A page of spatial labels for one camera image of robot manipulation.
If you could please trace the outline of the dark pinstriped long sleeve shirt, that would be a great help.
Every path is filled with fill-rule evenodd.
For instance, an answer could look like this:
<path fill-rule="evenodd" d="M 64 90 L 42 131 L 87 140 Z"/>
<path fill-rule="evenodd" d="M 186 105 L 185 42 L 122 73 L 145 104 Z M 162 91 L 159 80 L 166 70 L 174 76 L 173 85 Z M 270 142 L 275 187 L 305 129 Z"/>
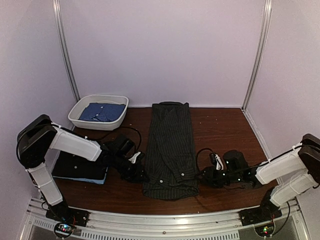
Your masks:
<path fill-rule="evenodd" d="M 199 194 L 193 125 L 188 103 L 152 105 L 145 156 L 149 177 L 142 193 L 152 199 L 176 201 Z"/>

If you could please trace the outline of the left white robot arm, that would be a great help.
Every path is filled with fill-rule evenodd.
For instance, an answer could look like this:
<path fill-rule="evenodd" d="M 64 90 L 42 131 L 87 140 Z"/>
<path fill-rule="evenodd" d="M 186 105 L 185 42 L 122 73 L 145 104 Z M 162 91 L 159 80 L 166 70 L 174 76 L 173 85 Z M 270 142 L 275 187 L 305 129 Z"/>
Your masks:
<path fill-rule="evenodd" d="M 127 136 L 114 140 L 89 138 L 62 127 L 42 114 L 16 137 L 16 157 L 61 222 L 72 218 L 55 178 L 104 179 L 108 168 L 131 183 L 149 176 L 142 163 L 144 153 Z"/>

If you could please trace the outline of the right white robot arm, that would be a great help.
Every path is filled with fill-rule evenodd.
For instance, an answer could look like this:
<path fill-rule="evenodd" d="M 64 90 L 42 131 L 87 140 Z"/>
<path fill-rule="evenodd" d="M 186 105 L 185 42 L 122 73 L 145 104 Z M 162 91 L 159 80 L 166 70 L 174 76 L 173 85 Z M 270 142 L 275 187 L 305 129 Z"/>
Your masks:
<path fill-rule="evenodd" d="M 221 162 L 213 154 L 211 166 L 196 174 L 196 179 L 212 188 L 223 188 L 241 184 L 245 189 L 258 189 L 285 175 L 291 174 L 286 182 L 270 189 L 264 204 L 256 210 L 259 220 L 268 220 L 287 201 L 320 185 L 320 140 L 307 133 L 290 150 L 254 166 L 249 166 L 242 152 L 230 150 Z"/>

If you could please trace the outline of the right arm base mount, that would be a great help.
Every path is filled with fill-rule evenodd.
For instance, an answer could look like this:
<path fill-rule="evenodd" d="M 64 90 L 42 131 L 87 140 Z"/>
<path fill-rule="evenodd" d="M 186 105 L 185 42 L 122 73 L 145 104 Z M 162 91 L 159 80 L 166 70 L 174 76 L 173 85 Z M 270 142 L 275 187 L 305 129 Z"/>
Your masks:
<path fill-rule="evenodd" d="M 261 238 L 271 237 L 275 233 L 275 219 L 281 216 L 280 207 L 269 200 L 261 202 L 257 207 L 239 212 L 242 226 L 254 225 L 255 233 Z"/>

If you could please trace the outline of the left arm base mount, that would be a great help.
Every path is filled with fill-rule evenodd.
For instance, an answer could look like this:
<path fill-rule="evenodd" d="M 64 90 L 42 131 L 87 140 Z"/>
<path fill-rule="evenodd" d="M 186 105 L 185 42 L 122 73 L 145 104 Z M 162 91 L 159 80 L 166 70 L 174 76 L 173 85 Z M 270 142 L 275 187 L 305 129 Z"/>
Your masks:
<path fill-rule="evenodd" d="M 77 227 L 86 227 L 89 212 L 86 210 L 69 207 L 66 202 L 56 205 L 47 204 L 46 215 L 48 219 L 57 221 L 53 227 L 53 233 L 59 239 L 70 237 Z"/>

